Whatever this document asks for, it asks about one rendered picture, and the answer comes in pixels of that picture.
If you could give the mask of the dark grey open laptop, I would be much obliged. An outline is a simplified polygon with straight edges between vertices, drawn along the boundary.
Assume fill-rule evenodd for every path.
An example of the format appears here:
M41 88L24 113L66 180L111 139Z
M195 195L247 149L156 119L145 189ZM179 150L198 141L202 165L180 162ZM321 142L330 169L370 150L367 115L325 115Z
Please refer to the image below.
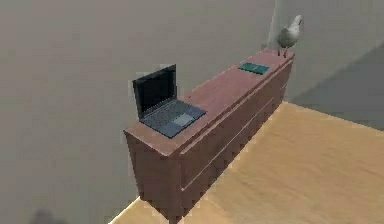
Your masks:
M175 64L133 80L132 84L139 121L168 138L206 114L177 98Z

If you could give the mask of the reddish brown chest of drawers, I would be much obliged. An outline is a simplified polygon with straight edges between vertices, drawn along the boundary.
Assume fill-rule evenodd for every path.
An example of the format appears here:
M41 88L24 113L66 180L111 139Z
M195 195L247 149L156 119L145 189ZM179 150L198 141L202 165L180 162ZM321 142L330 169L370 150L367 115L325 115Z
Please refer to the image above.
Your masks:
M181 98L206 114L173 138L136 122L124 130L138 193L177 224L281 104L295 53L264 49L247 58L262 74L237 64Z

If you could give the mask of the green flat book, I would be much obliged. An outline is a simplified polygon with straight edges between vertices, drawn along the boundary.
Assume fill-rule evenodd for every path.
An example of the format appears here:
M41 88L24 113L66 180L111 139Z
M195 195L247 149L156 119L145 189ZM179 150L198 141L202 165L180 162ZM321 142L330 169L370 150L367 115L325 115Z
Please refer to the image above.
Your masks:
M243 70L243 71L263 75L269 70L269 67L264 66L264 65L260 65L260 64L254 64L251 62L246 62L246 63L241 64L239 66L239 69Z

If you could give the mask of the white bird figurine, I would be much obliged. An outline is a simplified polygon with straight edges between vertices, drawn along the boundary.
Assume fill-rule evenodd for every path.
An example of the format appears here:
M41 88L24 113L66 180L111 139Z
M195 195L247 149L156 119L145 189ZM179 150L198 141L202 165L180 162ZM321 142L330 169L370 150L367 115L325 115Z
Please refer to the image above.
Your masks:
M278 55L282 55L284 58L287 57L287 51L293 47L299 40L300 37L300 26L303 23L303 16L297 15L292 23L280 31L277 43L279 45Z

